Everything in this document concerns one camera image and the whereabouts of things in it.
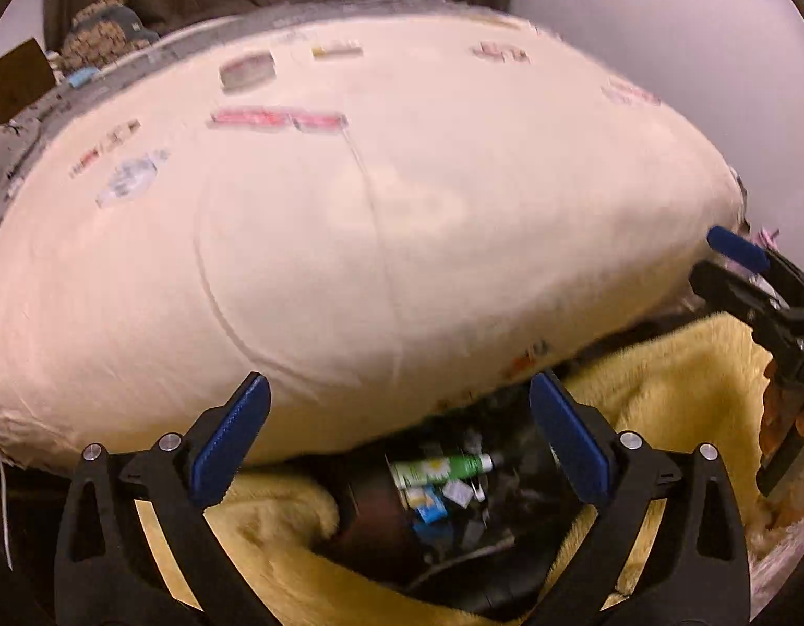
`green tube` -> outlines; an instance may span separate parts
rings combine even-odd
[[[465,478],[488,473],[499,465],[497,456],[488,454],[464,454],[461,456],[444,456],[439,459],[425,459],[421,462],[394,462],[390,464],[390,472],[396,488],[403,490],[409,487],[421,487],[428,483],[447,483],[449,480]]]

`mattress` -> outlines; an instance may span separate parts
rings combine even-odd
[[[741,217],[658,97],[439,0],[263,9],[40,105],[0,133],[0,447],[54,470],[251,369],[252,462],[349,449],[628,326]]]

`fur blanket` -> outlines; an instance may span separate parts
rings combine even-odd
[[[753,561],[754,612],[777,590],[798,548],[798,531],[772,539],[775,558],[765,564],[771,538],[761,532],[763,506],[755,487],[763,369],[770,356],[752,342],[750,330],[728,316],[715,316],[675,334],[628,348],[599,361],[568,382],[574,397],[595,405],[616,430],[636,430],[654,447],[691,451],[709,441],[720,449],[747,524]],[[196,604],[186,587],[154,514],[142,505],[147,537],[175,597]],[[662,515],[652,505],[617,585],[629,594],[641,573]],[[284,626],[483,626],[487,619],[406,598],[309,551],[330,537],[338,523],[332,497],[302,476],[283,470],[245,472],[225,502],[207,512],[215,534],[260,598]],[[593,517],[574,524],[549,575],[561,575],[587,534]]]

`human hand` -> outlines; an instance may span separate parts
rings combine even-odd
[[[764,455],[776,450],[782,444],[787,434],[789,426],[782,426],[782,389],[776,384],[776,361],[773,360],[764,370],[764,376],[770,379],[770,383],[764,391],[764,416],[762,416],[762,428],[758,433],[758,445],[762,448]],[[804,410],[797,416],[796,430],[804,437]]]

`yellow blanket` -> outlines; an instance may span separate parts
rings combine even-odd
[[[701,442],[723,455],[745,522],[758,499],[758,426],[762,371],[770,355],[733,318],[715,316],[675,334],[604,359],[567,386],[598,407],[616,430],[636,430],[654,447],[691,451]],[[148,505],[141,518],[161,572],[176,598],[196,604]],[[617,588],[633,590],[662,508],[652,505]],[[483,626],[487,619],[405,598],[312,554],[335,532],[332,497],[307,478],[282,470],[243,472],[207,520],[236,566],[284,626]],[[576,521],[549,576],[561,575],[591,526]]]

